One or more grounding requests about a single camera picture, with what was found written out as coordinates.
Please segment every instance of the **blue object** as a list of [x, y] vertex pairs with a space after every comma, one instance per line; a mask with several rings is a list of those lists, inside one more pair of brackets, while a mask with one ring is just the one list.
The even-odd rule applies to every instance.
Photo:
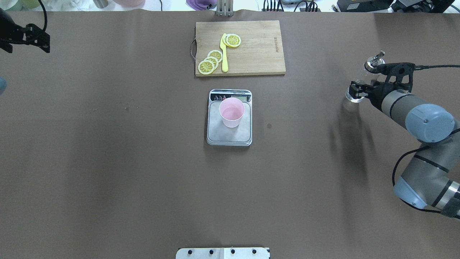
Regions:
[[393, 187], [393, 191], [396, 196], [416, 208], [423, 209], [426, 206], [426, 202], [420, 198], [402, 177], [399, 177], [395, 187]]
[[435, 104], [421, 104], [406, 116], [406, 129], [423, 142], [438, 142], [445, 139], [454, 129], [454, 117]]
[[0, 77], [0, 94], [2, 94], [5, 89], [6, 81], [3, 79], [3, 77]]

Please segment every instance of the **purple object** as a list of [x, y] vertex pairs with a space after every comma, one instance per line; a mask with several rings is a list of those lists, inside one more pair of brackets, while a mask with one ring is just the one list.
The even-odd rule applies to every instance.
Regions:
[[197, 11], [206, 10], [209, 7], [215, 6], [217, 4], [217, 0], [186, 0], [185, 2], [187, 2], [187, 5]]

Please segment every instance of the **knife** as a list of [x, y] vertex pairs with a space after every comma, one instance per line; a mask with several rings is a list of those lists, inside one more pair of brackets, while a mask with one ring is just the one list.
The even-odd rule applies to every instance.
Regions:
[[225, 36], [227, 36], [226, 33], [222, 34], [222, 38], [220, 38], [220, 48], [222, 49], [222, 72], [227, 72], [229, 70], [229, 64], [227, 62], [227, 45], [224, 43]]

